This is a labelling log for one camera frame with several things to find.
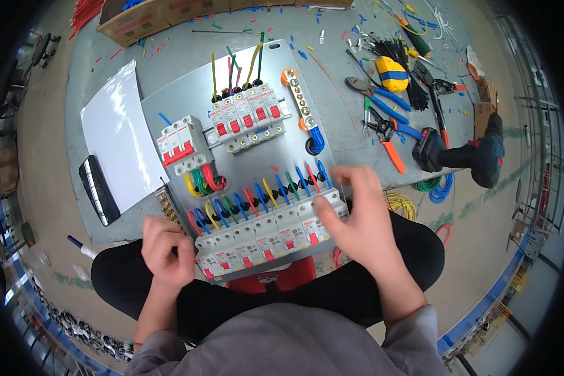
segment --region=person's left hand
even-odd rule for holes
[[[171,292],[179,293],[194,279],[194,243],[182,228],[166,217],[147,215],[142,229],[142,257],[156,279]],[[177,257],[172,248],[177,247]]]

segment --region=workbench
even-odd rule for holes
[[[423,0],[415,0],[412,4],[422,12],[427,21],[436,21],[432,11],[428,9]],[[426,65],[426,67],[434,78],[455,81],[460,84],[461,81],[458,76],[467,75],[468,71],[466,70],[465,63],[461,64],[461,70],[458,71],[458,62],[460,58],[466,60],[465,47],[468,44],[472,45],[472,42],[466,25],[462,22],[461,17],[453,11],[451,2],[446,1],[438,4],[438,7],[446,8],[443,10],[443,17],[445,21],[450,22],[450,26],[453,28],[453,32],[458,39],[455,43],[458,49],[454,47],[449,39],[433,39],[437,35],[436,30],[429,29],[423,38],[426,42],[430,42],[434,49],[431,54],[434,63],[443,68],[446,74],[429,65]],[[399,9],[400,3],[393,2],[392,6],[395,9]],[[294,54],[296,67],[301,71],[303,82],[305,82],[313,98],[312,106],[317,109],[320,115],[319,125],[321,129],[323,128],[323,133],[325,134],[326,148],[329,148],[329,151],[331,151],[336,165],[368,163],[378,173],[384,189],[412,184],[454,171],[447,168],[437,173],[422,171],[411,157],[415,140],[406,137],[405,144],[402,144],[400,139],[395,136],[393,137],[393,143],[406,166],[406,172],[399,174],[383,146],[380,145],[377,136],[372,134],[372,137],[364,138],[361,135],[360,121],[363,119],[364,113],[364,96],[350,89],[345,84],[345,78],[354,76],[359,79],[365,79],[365,76],[360,67],[346,54],[346,40],[352,39],[355,42],[358,39],[358,35],[351,32],[351,28],[355,24],[358,24],[364,32],[369,33],[373,31],[382,39],[394,36],[395,32],[399,30],[399,26],[382,12],[382,10],[378,9],[376,11],[376,18],[374,18],[372,4],[358,0],[355,2],[354,10],[329,10],[322,12],[322,16],[318,17],[320,23],[316,21],[317,8],[307,11],[306,8],[285,6],[283,13],[279,12],[279,7],[272,7],[270,13],[261,10],[256,12],[250,10],[234,11],[230,14],[219,13],[209,19],[182,23],[150,36],[144,46],[147,49],[145,57],[143,57],[143,49],[135,44],[123,49],[112,59],[109,59],[109,57],[117,51],[118,46],[106,36],[96,32],[98,18],[88,23],[77,34],[76,39],[71,42],[76,45],[67,86],[65,142],[73,189],[77,197],[77,206],[92,242],[103,244],[140,238],[143,214],[160,214],[160,207],[154,195],[149,194],[134,207],[122,213],[117,221],[108,227],[102,226],[87,198],[77,173],[79,166],[88,156],[80,118],[81,109],[112,75],[132,59],[136,59],[137,62],[136,73],[140,96],[143,99],[157,93],[163,87],[187,73],[208,64],[211,59],[211,51],[215,51],[215,56],[219,58],[227,56],[226,45],[233,52],[236,52],[253,47],[259,41],[259,37],[253,34],[192,32],[193,29],[217,31],[218,29],[215,29],[212,24],[222,26],[224,31],[241,31],[245,28],[252,28],[253,31],[267,31],[271,27],[271,32],[266,33],[266,40],[268,37],[283,39],[287,43],[293,43],[295,47],[294,52],[301,49],[308,54],[307,60],[298,53]],[[368,19],[361,25],[360,14]],[[416,20],[410,19],[410,24],[417,31],[422,31],[421,25]],[[325,39],[323,44],[320,44],[319,37],[322,30],[325,30]],[[345,31],[349,32],[345,40],[341,40],[341,36]],[[294,41],[290,41],[291,35],[293,35]],[[159,45],[162,41],[165,41],[165,46]],[[155,51],[154,47],[151,49],[149,47],[151,45],[159,46],[161,52]],[[307,49],[307,45],[313,47],[314,51]],[[323,63],[339,89],[343,92],[358,123],[359,131],[355,131],[345,105],[337,94],[333,83],[309,54],[313,54]],[[356,56],[375,57],[366,50],[362,50]],[[102,58],[100,61],[95,62],[98,57]],[[373,63],[368,61],[365,61],[365,63],[366,68],[369,67],[375,71]],[[262,77],[262,79],[264,82],[267,82],[268,80],[279,79],[279,77]],[[468,140],[473,139],[474,134],[472,102],[478,101],[478,93],[471,76],[465,76],[463,80],[467,85],[467,92],[464,96],[460,96],[458,93],[441,96],[452,147],[466,144]],[[406,93],[399,94],[407,101]],[[383,99],[383,101],[390,105],[391,108],[394,106],[391,101],[386,99]],[[464,109],[471,113],[467,116],[464,115]],[[146,114],[147,109],[144,106],[143,110]],[[162,111],[162,108],[154,109],[154,112]],[[407,117],[410,120],[410,126],[419,131],[424,127],[437,128],[431,103],[428,109],[424,111],[413,110],[408,113]],[[290,122],[285,122],[287,127],[296,126],[296,119],[289,120]],[[170,178],[181,179],[181,177],[175,175],[170,176]]]

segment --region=person's right hand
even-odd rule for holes
[[[366,269],[401,258],[383,187],[369,165],[338,166],[330,171],[337,181],[353,187],[353,209],[342,222],[327,199],[316,197],[315,208],[334,244]]]
[[[142,257],[159,288],[177,297],[194,280],[194,243],[182,228],[163,216],[147,215],[142,229]],[[172,248],[177,247],[177,257]]]

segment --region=concrete floor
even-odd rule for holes
[[[504,127],[519,127],[510,76],[510,57],[504,55],[506,43],[497,39],[492,25],[473,1],[456,2],[469,26],[476,52],[487,77],[500,83]],[[36,245],[22,255],[44,287],[46,298],[68,309],[98,330],[113,336],[133,338],[136,322],[102,301],[91,285],[79,280],[73,265],[90,273],[91,259],[67,241],[72,235],[90,243],[81,221],[71,186],[64,142],[65,91],[76,39],[65,42],[70,33],[69,18],[73,1],[56,1],[45,13],[36,31],[62,35],[63,41],[46,69],[34,68],[29,92],[18,111],[18,146],[20,184],[17,195],[23,219],[30,222]],[[506,157],[499,184],[501,189],[486,190],[476,185],[469,171],[455,174],[450,196],[440,205],[410,187],[398,189],[417,205],[417,221],[437,230],[451,223],[451,240],[446,247],[446,263],[438,282],[427,292],[429,303],[436,306],[438,333],[445,334],[484,296],[511,259],[515,247],[506,251],[515,191],[524,163],[521,139],[506,137]],[[109,244],[95,245],[98,251]],[[45,253],[52,267],[38,258]],[[329,255],[316,260],[321,273],[330,269]],[[382,342],[384,325],[369,332]],[[117,372],[125,365],[110,357],[95,357]]]

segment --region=black pants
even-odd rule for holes
[[[392,212],[391,222],[408,270],[422,291],[427,290],[443,271],[443,243],[428,227]],[[144,264],[141,248],[142,240],[109,248],[99,253],[92,264],[92,283],[98,295],[135,320],[153,277]],[[199,343],[239,313],[280,302],[337,312],[363,327],[383,320],[374,278],[353,261],[287,292],[246,294],[194,280],[177,298],[178,332],[184,340]]]

